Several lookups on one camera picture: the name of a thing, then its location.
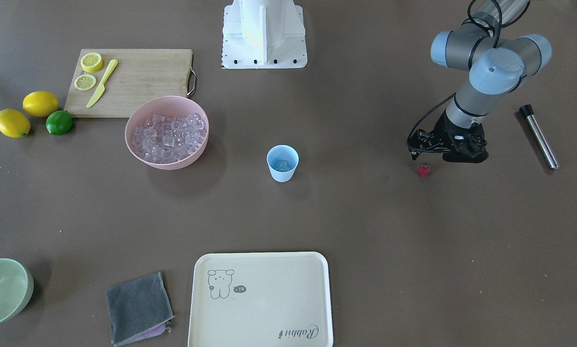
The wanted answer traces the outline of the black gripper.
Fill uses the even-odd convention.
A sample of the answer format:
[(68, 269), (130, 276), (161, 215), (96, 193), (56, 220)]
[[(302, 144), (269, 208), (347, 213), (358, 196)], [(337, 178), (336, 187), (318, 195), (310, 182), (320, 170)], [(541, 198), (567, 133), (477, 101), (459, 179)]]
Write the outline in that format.
[(489, 158), (482, 125), (458, 127), (443, 112), (431, 132), (418, 129), (407, 138), (413, 161), (422, 152), (440, 153), (447, 162), (480, 164)]

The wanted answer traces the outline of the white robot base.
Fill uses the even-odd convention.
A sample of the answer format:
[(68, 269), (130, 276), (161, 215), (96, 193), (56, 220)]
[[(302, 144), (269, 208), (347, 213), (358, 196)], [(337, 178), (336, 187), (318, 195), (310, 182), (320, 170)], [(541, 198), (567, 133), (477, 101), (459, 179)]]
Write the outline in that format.
[(290, 69), (308, 64), (303, 9), (292, 0), (234, 0), (224, 7), (224, 69)]

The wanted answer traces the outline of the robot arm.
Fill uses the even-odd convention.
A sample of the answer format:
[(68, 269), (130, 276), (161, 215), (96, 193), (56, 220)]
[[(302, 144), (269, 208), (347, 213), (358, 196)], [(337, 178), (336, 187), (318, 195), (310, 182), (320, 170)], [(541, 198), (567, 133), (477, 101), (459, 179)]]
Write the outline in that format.
[(469, 73), (457, 92), (442, 101), (445, 110), (433, 130), (413, 127), (406, 140), (412, 160), (422, 153), (444, 161), (480, 164), (487, 160), (483, 120), (502, 97), (539, 73), (552, 57), (552, 46), (538, 34), (503, 40), (502, 30), (528, 10), (528, 0), (486, 0), (455, 31), (443, 31), (430, 48), (432, 61)]

